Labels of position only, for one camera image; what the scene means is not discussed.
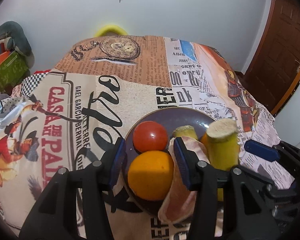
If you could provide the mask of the peeled pomelo segment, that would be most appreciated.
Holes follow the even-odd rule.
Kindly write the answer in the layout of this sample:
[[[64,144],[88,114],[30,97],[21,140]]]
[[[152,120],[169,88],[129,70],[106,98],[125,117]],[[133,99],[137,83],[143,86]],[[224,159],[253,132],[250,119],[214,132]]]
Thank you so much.
[[[181,137],[186,148],[196,153],[199,160],[209,163],[205,146],[191,137]],[[170,140],[168,151],[174,162],[173,180],[167,196],[165,197],[159,211],[158,218],[161,222],[175,224],[184,221],[193,215],[196,202],[195,191],[189,191],[183,184],[179,167],[173,149],[174,139]]]

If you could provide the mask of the red tomato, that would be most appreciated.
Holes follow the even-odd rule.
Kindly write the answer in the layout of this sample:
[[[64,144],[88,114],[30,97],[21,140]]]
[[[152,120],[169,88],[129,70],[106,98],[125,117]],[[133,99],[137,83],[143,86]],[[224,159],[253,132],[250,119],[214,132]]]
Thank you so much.
[[[154,121],[139,123],[133,132],[134,148],[143,153],[147,151],[163,151],[166,148],[168,135],[166,129]]]

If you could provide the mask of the short green sugarcane piece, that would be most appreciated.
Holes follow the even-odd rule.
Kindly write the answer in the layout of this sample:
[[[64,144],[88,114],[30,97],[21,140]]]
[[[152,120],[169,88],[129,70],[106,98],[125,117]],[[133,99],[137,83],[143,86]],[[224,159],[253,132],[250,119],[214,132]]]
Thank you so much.
[[[195,140],[198,140],[198,136],[197,133],[195,132],[194,127],[190,125],[177,127],[172,133],[172,137],[174,138],[182,137],[182,136],[191,137]]]

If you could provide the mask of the orange with Dole sticker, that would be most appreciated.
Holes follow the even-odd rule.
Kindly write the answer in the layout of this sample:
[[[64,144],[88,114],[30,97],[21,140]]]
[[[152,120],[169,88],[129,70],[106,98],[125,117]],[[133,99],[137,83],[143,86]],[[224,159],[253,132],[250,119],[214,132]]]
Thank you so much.
[[[204,133],[204,135],[200,138],[200,142],[207,148],[208,146],[208,141],[207,141],[207,134]]]

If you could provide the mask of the large orange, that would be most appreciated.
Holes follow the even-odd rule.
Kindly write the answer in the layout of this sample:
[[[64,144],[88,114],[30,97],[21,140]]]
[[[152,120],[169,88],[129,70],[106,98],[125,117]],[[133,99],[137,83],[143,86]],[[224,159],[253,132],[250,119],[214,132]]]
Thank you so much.
[[[164,151],[147,151],[130,164],[128,186],[141,199],[164,200],[173,180],[174,163]]]

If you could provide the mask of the brown wooden door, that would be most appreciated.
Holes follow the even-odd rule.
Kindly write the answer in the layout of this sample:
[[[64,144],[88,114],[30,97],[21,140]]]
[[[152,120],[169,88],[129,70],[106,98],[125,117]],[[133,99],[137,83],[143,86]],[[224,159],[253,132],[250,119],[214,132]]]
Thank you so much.
[[[266,27],[244,75],[247,90],[276,113],[299,73],[300,6],[295,0],[271,0]]]

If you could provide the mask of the yellow chair back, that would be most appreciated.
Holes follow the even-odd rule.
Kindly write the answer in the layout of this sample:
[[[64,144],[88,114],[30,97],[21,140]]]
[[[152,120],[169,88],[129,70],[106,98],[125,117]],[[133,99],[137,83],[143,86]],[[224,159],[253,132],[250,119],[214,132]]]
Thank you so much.
[[[126,36],[128,33],[121,27],[115,24],[108,24],[96,31],[94,34],[95,37],[101,37],[101,36],[109,36],[110,34],[114,35],[120,35],[120,36]]]

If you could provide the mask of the grey plush toy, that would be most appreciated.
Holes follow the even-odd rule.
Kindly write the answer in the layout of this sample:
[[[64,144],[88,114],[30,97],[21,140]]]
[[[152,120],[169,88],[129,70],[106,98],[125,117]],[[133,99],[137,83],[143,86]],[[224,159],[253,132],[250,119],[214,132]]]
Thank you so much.
[[[30,56],[32,53],[23,28],[17,22],[7,21],[0,26],[0,41],[4,42],[8,50],[13,49],[23,56]]]

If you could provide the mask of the long yellow sugarcane piece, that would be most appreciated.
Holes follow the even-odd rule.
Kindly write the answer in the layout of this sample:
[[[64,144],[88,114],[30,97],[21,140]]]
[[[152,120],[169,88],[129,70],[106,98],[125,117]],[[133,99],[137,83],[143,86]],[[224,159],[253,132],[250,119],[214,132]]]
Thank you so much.
[[[230,171],[238,165],[238,128],[235,120],[220,119],[209,124],[206,130],[207,152],[210,164],[219,170]]]

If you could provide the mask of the printed patchwork tablecloth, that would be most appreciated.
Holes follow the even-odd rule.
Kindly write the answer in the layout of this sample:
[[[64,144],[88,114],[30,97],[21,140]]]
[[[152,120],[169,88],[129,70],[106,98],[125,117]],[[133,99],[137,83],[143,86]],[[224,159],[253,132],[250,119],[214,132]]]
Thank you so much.
[[[155,114],[171,131],[233,119],[239,144],[279,142],[274,117],[212,47],[156,36],[77,43],[37,85],[2,101],[0,215],[15,235],[59,168],[81,170]]]

